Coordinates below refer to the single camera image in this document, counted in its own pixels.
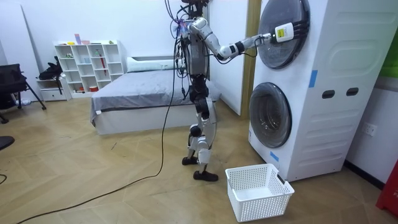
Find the plastic basket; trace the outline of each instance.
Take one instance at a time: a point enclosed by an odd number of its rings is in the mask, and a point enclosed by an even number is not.
[[[283,215],[294,189],[272,164],[226,169],[228,197],[236,220],[247,222]]]

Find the wooden floor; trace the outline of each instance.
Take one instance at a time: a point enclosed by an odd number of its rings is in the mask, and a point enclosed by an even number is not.
[[[0,151],[0,223],[80,203],[154,175],[160,167],[160,131],[99,136],[88,122],[90,99],[38,103],[5,114],[0,136],[15,143]],[[31,220],[29,224],[236,223],[226,193],[224,170],[262,163],[248,143],[248,121],[218,103],[219,125],[209,171],[216,183],[192,179],[184,167],[188,128],[165,131],[162,173],[78,208]],[[282,217],[250,223],[392,224],[374,206],[380,193],[349,170],[292,183],[295,189]]]

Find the washing machine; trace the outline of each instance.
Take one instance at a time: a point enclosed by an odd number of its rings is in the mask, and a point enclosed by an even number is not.
[[[307,38],[263,45],[256,59],[249,142],[283,179],[341,170],[397,12],[396,0],[263,0],[259,33],[310,23]]]

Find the blue tape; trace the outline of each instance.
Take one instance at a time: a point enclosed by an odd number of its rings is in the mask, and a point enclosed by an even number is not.
[[[274,158],[277,162],[279,162],[279,158],[278,158],[273,152],[271,152],[270,155],[271,155],[272,158]]]
[[[313,88],[315,86],[317,75],[318,75],[318,70],[312,70],[309,88]]]

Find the cubby shelf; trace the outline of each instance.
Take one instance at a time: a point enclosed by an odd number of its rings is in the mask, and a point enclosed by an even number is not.
[[[117,41],[112,41],[114,44],[109,44],[108,40],[88,45],[55,43],[72,98],[91,97],[90,87],[101,89],[124,74],[119,45]]]

